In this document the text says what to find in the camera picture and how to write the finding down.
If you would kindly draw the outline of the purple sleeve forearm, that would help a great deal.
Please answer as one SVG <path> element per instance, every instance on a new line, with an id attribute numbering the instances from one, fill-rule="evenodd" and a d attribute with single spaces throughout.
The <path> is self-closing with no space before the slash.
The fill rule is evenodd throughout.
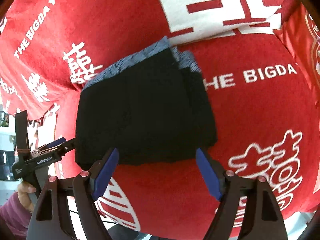
<path id="1" fill-rule="evenodd" d="M 1 239 L 26 239 L 31 216 L 15 192 L 1 206 Z"/>

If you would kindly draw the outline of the person's left hand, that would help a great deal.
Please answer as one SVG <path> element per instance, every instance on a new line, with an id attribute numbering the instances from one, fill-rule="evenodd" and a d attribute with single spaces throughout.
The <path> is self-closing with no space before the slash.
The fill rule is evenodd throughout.
<path id="1" fill-rule="evenodd" d="M 29 184 L 28 182 L 21 182 L 17 188 L 18 192 L 18 199 L 21 205 L 28 210 L 29 212 L 33 213 L 34 204 L 32 203 L 29 194 L 35 193 L 36 188 L 33 185 Z"/>

